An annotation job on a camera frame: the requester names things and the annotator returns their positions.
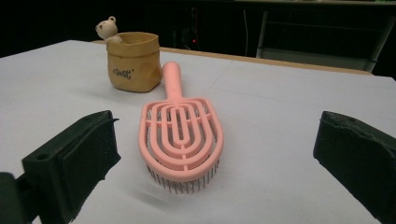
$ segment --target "white table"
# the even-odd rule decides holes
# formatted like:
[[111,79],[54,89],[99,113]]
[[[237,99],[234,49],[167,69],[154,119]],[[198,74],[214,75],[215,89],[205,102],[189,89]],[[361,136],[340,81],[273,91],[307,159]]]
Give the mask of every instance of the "white table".
[[140,112],[165,99],[163,84],[149,93],[114,89],[106,46],[80,41],[0,59],[0,171],[18,177],[30,152],[111,110],[122,159],[73,223],[379,223],[312,153],[324,110],[396,136],[392,78],[161,52],[168,61],[180,64],[186,97],[211,100],[225,132],[206,189],[169,193],[141,159]]

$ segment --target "hairbrush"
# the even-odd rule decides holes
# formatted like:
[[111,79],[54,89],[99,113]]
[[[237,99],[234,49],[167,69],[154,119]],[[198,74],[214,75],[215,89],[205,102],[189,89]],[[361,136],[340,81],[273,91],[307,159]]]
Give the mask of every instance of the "hairbrush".
[[205,188],[219,168],[223,130],[206,98],[184,98],[180,67],[163,66],[167,99],[144,105],[139,149],[151,176],[175,193]]

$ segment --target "teddy bear figurine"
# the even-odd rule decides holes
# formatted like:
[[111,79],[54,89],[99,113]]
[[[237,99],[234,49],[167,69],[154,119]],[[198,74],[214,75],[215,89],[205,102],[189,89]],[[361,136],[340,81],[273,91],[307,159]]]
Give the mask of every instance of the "teddy bear figurine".
[[99,24],[96,25],[95,27],[96,33],[105,40],[105,43],[108,43],[110,41],[114,42],[122,42],[122,39],[118,33],[118,28],[116,25],[116,18],[113,16],[110,16],[107,21],[101,21]]

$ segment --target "hairbrush handle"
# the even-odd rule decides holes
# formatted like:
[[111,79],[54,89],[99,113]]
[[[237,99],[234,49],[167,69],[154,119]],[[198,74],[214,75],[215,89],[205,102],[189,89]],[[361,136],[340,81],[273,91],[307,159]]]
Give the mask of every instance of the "hairbrush handle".
[[177,63],[169,62],[163,65],[163,79],[168,100],[183,98],[180,67]]

